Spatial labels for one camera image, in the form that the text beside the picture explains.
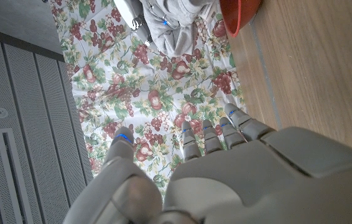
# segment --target vent slot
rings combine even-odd
[[[0,129],[0,152],[17,223],[33,223],[12,128]]]

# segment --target round button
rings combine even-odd
[[[0,118],[7,118],[9,112],[5,108],[0,108]]]

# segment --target robot finger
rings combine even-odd
[[[253,141],[261,138],[263,135],[275,131],[266,124],[251,118],[248,114],[241,111],[234,104],[228,103],[225,106],[225,112],[233,121],[247,141]]]
[[[206,119],[202,122],[202,126],[205,140],[205,154],[208,155],[212,152],[223,150],[212,123]]]
[[[223,136],[225,137],[227,148],[229,150],[233,149],[233,147],[238,144],[246,142],[244,136],[234,129],[234,126],[231,124],[229,119],[225,117],[220,118],[220,127],[221,131],[223,132]]]
[[[190,123],[188,121],[184,121],[182,123],[182,131],[184,162],[187,162],[190,159],[201,157],[200,148],[195,141],[193,130],[191,129]]]
[[[121,127],[115,132],[114,140],[109,147],[104,164],[117,156],[133,161],[133,134],[129,128]]]

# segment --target grape pattern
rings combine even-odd
[[[95,13],[95,7],[96,7],[95,0],[89,0],[89,6],[92,13]]]
[[[136,50],[133,52],[133,55],[137,57],[144,65],[148,65],[150,63],[149,58],[147,56],[147,46],[143,44],[139,44]]]
[[[70,30],[70,33],[76,37],[78,40],[81,40],[82,39],[82,36],[81,36],[81,31],[80,31],[80,25],[81,25],[81,22],[78,22],[74,25],[71,26],[71,30]]]
[[[230,76],[231,76],[231,72],[228,72],[228,73],[221,72],[214,80],[212,80],[212,82],[218,88],[220,88],[220,90],[223,91],[223,93],[231,94]]]
[[[121,22],[121,14],[119,13],[117,8],[111,10],[111,16],[117,21]]]

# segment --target fruit pattern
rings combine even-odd
[[[134,162],[164,192],[182,163],[183,121],[204,153],[202,121],[222,138],[224,105],[244,109],[221,14],[196,21],[193,52],[168,57],[130,33],[111,0],[50,3],[94,175],[125,126],[134,134]]]

